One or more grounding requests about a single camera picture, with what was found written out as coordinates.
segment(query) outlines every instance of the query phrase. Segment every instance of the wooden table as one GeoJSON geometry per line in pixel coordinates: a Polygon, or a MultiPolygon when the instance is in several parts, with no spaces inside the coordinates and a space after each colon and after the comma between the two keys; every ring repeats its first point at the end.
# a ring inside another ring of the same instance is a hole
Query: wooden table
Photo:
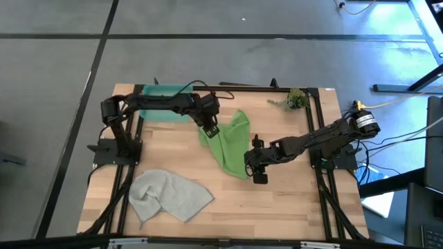
{"type": "MultiPolygon", "coordinates": [[[[134,84],[117,84],[114,95],[132,93],[133,89],[134,84]]],[[[334,89],[319,91],[325,124],[329,124],[341,117],[336,92],[334,89]]],[[[268,99],[283,100],[287,93],[233,94],[234,100],[219,100],[219,123],[229,123],[236,110],[241,109],[251,121],[251,139],[257,133],[266,145],[285,136],[301,136],[309,132],[304,109],[286,112],[266,102],[268,99]]],[[[316,110],[311,110],[317,129],[316,110]]],[[[132,131],[136,129],[137,117],[138,115],[135,115],[132,131]]],[[[111,137],[110,134],[110,131],[105,132],[105,137],[111,137]]],[[[199,238],[325,239],[315,172],[310,167],[308,151],[289,163],[267,167],[269,184],[256,185],[252,179],[245,181],[224,173],[209,148],[199,144],[197,126],[192,121],[144,122],[141,139],[143,150],[134,178],[149,169],[165,169],[203,185],[215,200],[187,223],[180,222],[166,212],[160,212],[141,229],[138,217],[129,205],[124,234],[199,238]]],[[[107,165],[92,176],[78,232],[85,231],[108,204],[115,173],[116,166],[107,165]]],[[[355,179],[344,170],[336,170],[334,173],[343,211],[359,232],[368,236],[355,179]]],[[[120,206],[114,213],[112,232],[116,231],[119,214],[120,206]]],[[[334,212],[330,207],[329,216],[332,232],[336,237],[334,212]]]]}

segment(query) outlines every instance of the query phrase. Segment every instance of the gray cloth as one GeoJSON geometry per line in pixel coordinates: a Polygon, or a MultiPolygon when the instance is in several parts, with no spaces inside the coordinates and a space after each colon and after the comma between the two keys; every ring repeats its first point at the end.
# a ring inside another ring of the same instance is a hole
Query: gray cloth
{"type": "Polygon", "coordinates": [[[166,211],[182,222],[189,221],[213,199],[203,186],[161,169],[144,172],[129,190],[129,202],[141,224],[158,211],[166,211]]]}

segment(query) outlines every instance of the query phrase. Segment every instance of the green towel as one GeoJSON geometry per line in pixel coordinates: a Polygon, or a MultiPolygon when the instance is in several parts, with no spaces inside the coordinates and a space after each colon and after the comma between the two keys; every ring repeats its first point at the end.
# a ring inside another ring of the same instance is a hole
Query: green towel
{"type": "Polygon", "coordinates": [[[244,170],[244,153],[249,149],[249,119],[243,111],[237,110],[230,124],[218,124],[220,132],[208,138],[200,129],[199,138],[202,146],[209,146],[215,160],[228,174],[241,179],[248,176],[244,170]]]}

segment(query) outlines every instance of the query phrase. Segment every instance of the small plant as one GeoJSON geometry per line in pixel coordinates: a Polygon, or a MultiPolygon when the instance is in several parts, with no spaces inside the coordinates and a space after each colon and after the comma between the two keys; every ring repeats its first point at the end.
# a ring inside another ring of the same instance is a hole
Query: small plant
{"type": "Polygon", "coordinates": [[[283,107],[285,111],[305,108],[309,106],[309,98],[300,89],[293,88],[288,93],[286,100],[268,100],[268,103],[283,107]]]}

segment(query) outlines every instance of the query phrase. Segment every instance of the gray floor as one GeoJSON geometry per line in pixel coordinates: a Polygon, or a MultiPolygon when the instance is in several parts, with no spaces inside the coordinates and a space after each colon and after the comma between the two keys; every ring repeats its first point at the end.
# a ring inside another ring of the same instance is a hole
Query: gray floor
{"type": "MultiPolygon", "coordinates": [[[[347,6],[358,10],[365,4],[347,6]]],[[[101,33],[111,0],[3,0],[0,6],[0,33],[101,33]]],[[[120,1],[111,33],[416,35],[420,30],[405,3],[376,3],[350,16],[338,12],[332,0],[132,0],[120,1]]],[[[0,150],[28,160],[25,167],[0,167],[0,240],[33,235],[97,45],[98,40],[0,40],[0,150]]],[[[397,99],[402,95],[373,93],[370,87],[411,84],[436,66],[422,41],[109,40],[48,235],[75,234],[93,158],[86,145],[96,142],[99,102],[115,83],[151,84],[157,77],[161,84],[200,79],[265,86],[276,77],[280,86],[334,87],[347,109],[355,99],[366,105],[397,99]]],[[[375,109],[382,132],[374,140],[425,126],[426,98],[375,109]]],[[[398,145],[371,161],[400,172],[423,167],[424,141],[398,145]]]]}

